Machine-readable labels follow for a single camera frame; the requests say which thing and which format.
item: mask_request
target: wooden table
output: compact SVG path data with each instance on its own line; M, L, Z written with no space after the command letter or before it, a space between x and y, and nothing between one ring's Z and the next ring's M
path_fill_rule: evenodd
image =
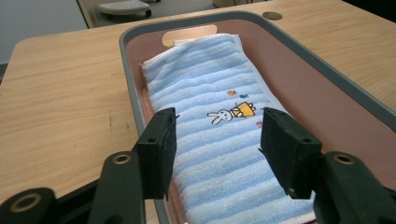
M339 0L275 0L30 38L16 46L0 86L0 203L37 187L63 196L98 178L107 156L133 147L125 30L236 9L281 13L275 25L396 110L396 24Z

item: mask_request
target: tray handle hole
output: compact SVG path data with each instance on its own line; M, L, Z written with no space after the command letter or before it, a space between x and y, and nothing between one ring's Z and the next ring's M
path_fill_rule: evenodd
M175 41L196 39L205 35L215 35L217 32L218 27L214 24L168 31L163 35L163 44L171 48L175 45Z

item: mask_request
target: folded towel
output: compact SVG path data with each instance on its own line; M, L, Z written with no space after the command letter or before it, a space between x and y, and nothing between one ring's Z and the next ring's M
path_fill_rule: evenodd
M285 195L260 153L262 109L286 110L238 35L186 41L143 63L155 112L174 107L174 179L189 223L304 223L312 200Z

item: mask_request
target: cartoon rabbit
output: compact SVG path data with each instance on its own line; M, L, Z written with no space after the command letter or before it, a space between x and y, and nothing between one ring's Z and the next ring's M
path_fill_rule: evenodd
M208 117L216 117L215 119L212 120L212 124L218 124L222 120L232 120L233 116L231 115L231 112L225 109L220 110L218 113L211 112L207 113Z
M231 110L221 109L218 113L216 112L207 113L207 116L216 117L215 119L212 120L212 124L218 124L222 120L230 121L233 118L245 118L248 116L253 116L254 110L256 110L256 107L254 107L253 104L244 102L240 105L236 105Z

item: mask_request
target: tray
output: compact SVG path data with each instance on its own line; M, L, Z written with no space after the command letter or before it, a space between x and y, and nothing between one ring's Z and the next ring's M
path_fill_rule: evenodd
M396 114L368 92L259 15L231 11L136 26L120 37L120 52L141 134L153 115L141 63L168 49L169 31L214 24L218 33L238 34L244 52L281 104L323 143L323 152L344 151L395 189ZM168 202L157 201L161 222L184 223L171 183Z

